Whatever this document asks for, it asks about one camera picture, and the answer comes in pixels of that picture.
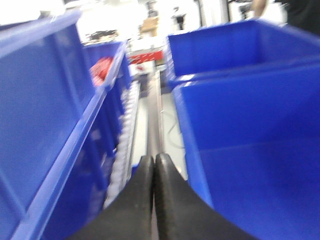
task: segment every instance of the person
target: person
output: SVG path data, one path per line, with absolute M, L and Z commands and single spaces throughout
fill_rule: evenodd
M 172 18 L 174 18 L 176 23 L 178 24 L 179 30 L 183 30 L 186 14 L 182 13 L 178 6 L 174 7 L 173 11 L 174 11 L 174 16 L 172 16 Z
M 287 11 L 287 23 L 320 35 L 320 0 L 276 0 Z M 260 17 L 267 5 L 267 0 L 253 0 L 252 10 L 255 17 Z

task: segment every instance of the white wall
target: white wall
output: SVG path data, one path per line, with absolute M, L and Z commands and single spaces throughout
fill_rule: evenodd
M 144 6 L 138 1 L 93 6 L 82 12 L 77 23 L 80 38 L 96 31 L 118 30 L 122 39 L 138 34 L 138 26 L 147 17 Z
M 62 15 L 65 7 L 62 0 L 0 0 L 0 25 L 36 20 L 40 10 Z
M 77 24 L 81 39 L 84 39 L 86 34 L 103 30 L 118 30 L 123 39 L 137 37 L 138 26 L 148 17 L 146 0 L 116 2 L 83 11 Z M 198 7 L 193 0 L 158 0 L 155 8 L 159 12 L 159 36 L 164 37 L 177 31 L 174 19 L 172 19 L 173 8 L 176 6 L 179 6 L 181 11 L 186 13 L 186 31 L 199 28 Z

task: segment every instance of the bin wall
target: bin wall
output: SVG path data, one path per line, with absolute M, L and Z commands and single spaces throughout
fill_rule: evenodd
M 320 65 L 173 90 L 188 182 L 258 239 L 317 239 Z

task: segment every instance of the blue storage bin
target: blue storage bin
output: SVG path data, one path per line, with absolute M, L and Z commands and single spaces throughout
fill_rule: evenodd
M 259 239 L 320 239 L 320 64 L 172 92 L 203 200 Z
M 126 93 L 132 78 L 129 73 L 129 62 L 126 56 L 126 42 L 97 43 L 84 47 L 85 56 L 90 68 L 103 57 L 112 57 L 113 62 L 105 77 L 104 83 L 98 88 L 108 92 L 106 112 L 112 127 L 114 141 L 118 141 L 122 129 L 121 116 L 124 114 Z
M 60 217 L 69 224 L 43 236 L 59 239 L 105 199 L 117 145 L 106 109 L 114 105 L 92 84 L 79 17 L 67 12 L 0 33 L 0 240 L 39 239 L 65 223 Z
M 320 39 L 296 28 L 248 20 L 169 35 L 166 79 L 181 83 L 271 70 L 320 61 Z
M 103 208 L 116 147 L 105 115 L 102 106 L 46 225 L 44 240 L 67 238 Z

